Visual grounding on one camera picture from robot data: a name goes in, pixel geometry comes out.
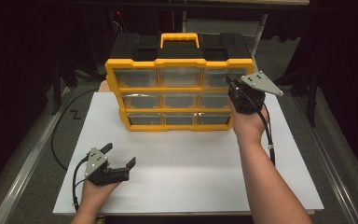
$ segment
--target black cable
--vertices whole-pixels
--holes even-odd
[[[264,107],[266,108],[266,111],[267,111],[268,126],[269,126],[269,138],[271,139],[271,144],[268,144],[269,158],[271,159],[272,163],[275,165],[275,149],[274,149],[274,145],[272,143],[271,118],[269,116],[269,109],[267,108],[266,104],[264,104]]]
[[[86,179],[82,179],[82,180],[80,180],[79,182],[77,182],[76,184],[75,184],[75,187],[77,187],[77,185],[79,185],[81,182],[84,182]]]
[[[72,179],[72,197],[73,197],[73,200],[74,200],[74,207],[75,207],[76,211],[79,208],[79,202],[78,202],[77,197],[76,197],[76,186],[77,186],[76,176],[77,176],[77,171],[78,171],[79,167],[81,166],[81,164],[86,162],[88,159],[89,159],[89,155],[87,155],[83,160],[81,160],[79,162],[79,164],[76,166],[75,171],[74,171],[74,178]]]
[[[86,95],[87,93],[90,93],[90,92],[92,92],[92,91],[97,91],[97,90],[98,90],[98,88],[95,88],[95,89],[92,89],[92,90],[89,90],[89,91],[85,91],[85,92],[81,93],[80,95],[78,95],[74,100],[72,100],[71,103],[69,103],[69,105],[62,111],[62,114],[61,114],[61,116],[59,117],[59,119],[57,120],[57,124],[55,125],[54,130],[53,130],[53,132],[52,132],[52,134],[51,134],[51,138],[50,138],[50,148],[51,148],[51,152],[52,152],[52,154],[53,154],[53,156],[54,156],[55,161],[56,161],[56,162],[62,167],[62,169],[65,170],[65,171],[67,171],[68,168],[65,167],[65,166],[61,163],[60,159],[58,158],[58,156],[56,155],[55,150],[54,150],[54,136],[55,136],[55,134],[56,134],[56,132],[57,132],[57,129],[58,129],[59,125],[60,125],[60,122],[61,122],[61,120],[62,120],[62,117],[63,117],[63,115],[65,114],[65,112],[68,110],[69,106],[71,106],[78,98],[80,98],[80,97]]]

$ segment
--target human arm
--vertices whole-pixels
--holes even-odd
[[[96,186],[84,181],[83,193],[79,208],[71,224],[92,224],[100,213],[101,208],[109,198],[110,193],[117,188],[120,183],[105,186]]]
[[[230,102],[234,117],[234,132],[240,147],[241,165],[246,193],[257,224],[311,223],[310,217],[296,195],[287,186],[261,146],[265,130],[258,114],[237,113]],[[267,119],[266,109],[262,114]]]

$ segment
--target hand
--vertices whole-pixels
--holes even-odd
[[[233,129],[237,138],[244,142],[256,141],[259,143],[261,141],[261,135],[265,130],[265,126],[260,116],[255,112],[251,115],[238,113],[231,100],[229,100],[229,105],[234,118]],[[267,110],[264,106],[261,113],[266,119],[266,122],[268,122]]]
[[[96,186],[88,180],[84,181],[83,193],[79,209],[71,223],[94,223],[110,193],[120,183]]]

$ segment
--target metal rail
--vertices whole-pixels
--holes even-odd
[[[307,110],[304,104],[301,102],[300,97],[293,97],[296,108],[298,109],[301,118],[307,124],[308,129],[310,130],[310,134],[313,138],[313,141],[316,144],[316,152],[318,154],[319,159],[321,160],[322,167],[324,168],[327,178],[330,181],[330,184],[335,192],[338,202],[342,207],[342,211],[345,214],[348,222],[351,224],[358,224],[358,212],[356,211],[355,206],[351,200],[351,196],[348,193],[348,190],[345,184],[342,182],[339,174],[332,163],[330,156],[321,140],[321,137],[317,133],[316,129],[310,125],[310,122],[307,118]]]
[[[0,224],[8,223],[10,216],[13,214],[13,211],[16,208],[22,193],[27,187],[28,182],[34,173],[34,170],[43,155],[45,144],[53,132],[57,121],[60,119],[60,116],[62,116],[63,110],[68,106],[69,99],[73,93],[74,91],[70,91],[68,87],[63,91],[62,97],[64,100],[60,110],[55,116],[50,118],[46,130],[43,132],[40,139],[34,144],[34,147],[25,160],[25,163],[22,165],[16,179],[7,192],[5,199],[0,205]]]

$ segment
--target plastic drawer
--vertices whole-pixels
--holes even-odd
[[[231,113],[199,113],[198,124],[228,124]]]
[[[227,92],[202,92],[200,94],[201,108],[229,108]]]
[[[160,125],[160,113],[127,113],[131,125]]]
[[[156,68],[115,68],[119,87],[157,87]]]
[[[162,106],[169,108],[193,108],[197,106],[198,93],[191,91],[162,92]]]
[[[196,113],[163,113],[167,125],[192,125],[196,120]]]
[[[159,69],[161,87],[198,87],[200,83],[198,67],[163,67]]]
[[[127,108],[158,108],[158,92],[125,92],[121,95]]]
[[[226,75],[241,77],[246,74],[246,68],[205,68],[202,86],[208,88],[226,88]]]

